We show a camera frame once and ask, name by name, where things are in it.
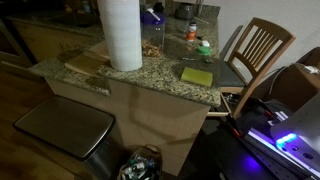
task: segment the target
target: wall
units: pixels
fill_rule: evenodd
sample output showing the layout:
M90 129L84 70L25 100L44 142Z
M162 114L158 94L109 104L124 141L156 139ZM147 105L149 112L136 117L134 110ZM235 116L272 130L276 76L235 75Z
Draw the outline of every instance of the wall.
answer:
M233 31L239 25L248 24L252 17L280 24L294 34L296 40L271 70L290 65L320 46L320 0L204 0L204 4L221 7L218 17L220 50Z

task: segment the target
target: green cap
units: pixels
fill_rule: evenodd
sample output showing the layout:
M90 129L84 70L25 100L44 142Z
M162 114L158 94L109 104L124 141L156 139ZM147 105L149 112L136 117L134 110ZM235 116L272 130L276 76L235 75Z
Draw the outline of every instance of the green cap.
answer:
M211 55L211 48L200 46L200 47L198 47L198 53L201 55L204 55L204 56L210 56Z

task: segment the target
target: green sponge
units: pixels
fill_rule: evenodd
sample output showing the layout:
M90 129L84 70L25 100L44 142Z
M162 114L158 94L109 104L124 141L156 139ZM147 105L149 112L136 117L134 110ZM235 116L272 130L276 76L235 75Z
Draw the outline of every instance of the green sponge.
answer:
M212 84L213 74L209 72L185 67L181 75L181 79L210 87Z

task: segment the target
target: cabinet door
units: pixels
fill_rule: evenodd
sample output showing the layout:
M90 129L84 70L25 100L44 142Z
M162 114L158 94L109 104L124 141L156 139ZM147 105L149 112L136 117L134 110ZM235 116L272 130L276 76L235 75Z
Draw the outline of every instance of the cabinet door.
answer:
M37 61L57 57L90 37L65 31L13 22Z

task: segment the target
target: wooden chair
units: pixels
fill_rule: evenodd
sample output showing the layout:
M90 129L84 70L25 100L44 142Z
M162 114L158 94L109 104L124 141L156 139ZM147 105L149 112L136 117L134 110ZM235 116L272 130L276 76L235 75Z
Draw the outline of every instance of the wooden chair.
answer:
M208 116L238 118L253 90L294 39L295 36L277 24L253 18L236 43L228 61L220 62L221 104L227 111L209 112ZM236 68L236 61L241 62L250 72L252 78L249 81ZM223 93L240 94L233 110Z

